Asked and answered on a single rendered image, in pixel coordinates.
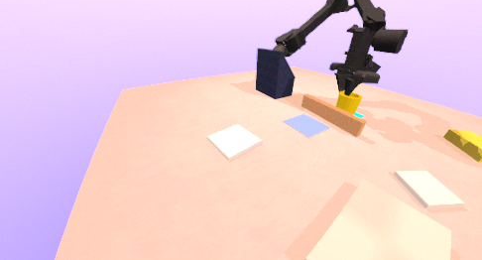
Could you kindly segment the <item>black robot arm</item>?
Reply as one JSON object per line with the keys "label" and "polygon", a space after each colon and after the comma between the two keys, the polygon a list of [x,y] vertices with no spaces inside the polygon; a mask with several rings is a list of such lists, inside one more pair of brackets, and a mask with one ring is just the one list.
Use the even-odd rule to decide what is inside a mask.
{"label": "black robot arm", "polygon": [[363,27],[352,25],[346,31],[353,33],[349,48],[370,51],[372,46],[375,52],[391,54],[398,54],[402,50],[408,29],[386,29],[385,10],[373,6],[371,0],[354,0],[352,6],[348,5],[348,0],[327,0],[325,6],[322,6],[298,29],[290,29],[289,32],[278,36],[275,39],[277,45],[273,50],[283,51],[285,57],[289,57],[306,44],[306,36],[318,28],[331,14],[348,12],[353,8],[357,8]]}

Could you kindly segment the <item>yellow cup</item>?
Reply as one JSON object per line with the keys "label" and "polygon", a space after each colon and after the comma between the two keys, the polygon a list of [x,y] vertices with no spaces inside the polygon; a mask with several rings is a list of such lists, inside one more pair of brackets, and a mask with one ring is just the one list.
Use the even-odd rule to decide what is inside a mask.
{"label": "yellow cup", "polygon": [[344,95],[344,91],[339,92],[335,107],[354,115],[361,102],[361,98],[361,95],[354,92],[352,92],[349,97]]}

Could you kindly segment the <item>white flat square pad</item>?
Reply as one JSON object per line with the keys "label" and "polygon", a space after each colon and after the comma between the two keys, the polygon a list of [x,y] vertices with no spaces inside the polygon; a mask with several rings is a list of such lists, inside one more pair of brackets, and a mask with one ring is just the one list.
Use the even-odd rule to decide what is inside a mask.
{"label": "white flat square pad", "polygon": [[228,161],[262,143],[261,139],[238,124],[207,136],[207,140]]}

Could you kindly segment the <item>yellow rectangular block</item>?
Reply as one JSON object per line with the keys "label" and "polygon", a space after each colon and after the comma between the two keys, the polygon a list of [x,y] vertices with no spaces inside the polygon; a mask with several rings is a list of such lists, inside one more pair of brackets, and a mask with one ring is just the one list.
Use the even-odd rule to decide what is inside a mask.
{"label": "yellow rectangular block", "polygon": [[478,163],[482,163],[482,137],[469,131],[449,129],[444,138]]}

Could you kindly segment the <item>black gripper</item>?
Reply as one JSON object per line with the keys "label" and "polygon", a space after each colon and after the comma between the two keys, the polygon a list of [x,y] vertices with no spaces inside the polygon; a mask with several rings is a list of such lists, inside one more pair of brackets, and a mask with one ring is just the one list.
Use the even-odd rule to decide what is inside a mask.
{"label": "black gripper", "polygon": [[348,48],[348,52],[344,52],[347,55],[345,63],[330,64],[331,71],[337,70],[335,76],[338,92],[344,91],[344,95],[349,97],[354,88],[361,83],[378,84],[380,75],[372,71],[365,71],[363,66],[366,58],[371,57],[368,52],[368,50]]}

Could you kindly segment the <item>orange curved bar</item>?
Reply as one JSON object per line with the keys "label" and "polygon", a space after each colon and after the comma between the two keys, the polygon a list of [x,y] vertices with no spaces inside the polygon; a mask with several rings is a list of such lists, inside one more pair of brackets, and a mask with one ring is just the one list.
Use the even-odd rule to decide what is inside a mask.
{"label": "orange curved bar", "polygon": [[308,94],[303,96],[301,106],[354,137],[360,136],[367,122]]}

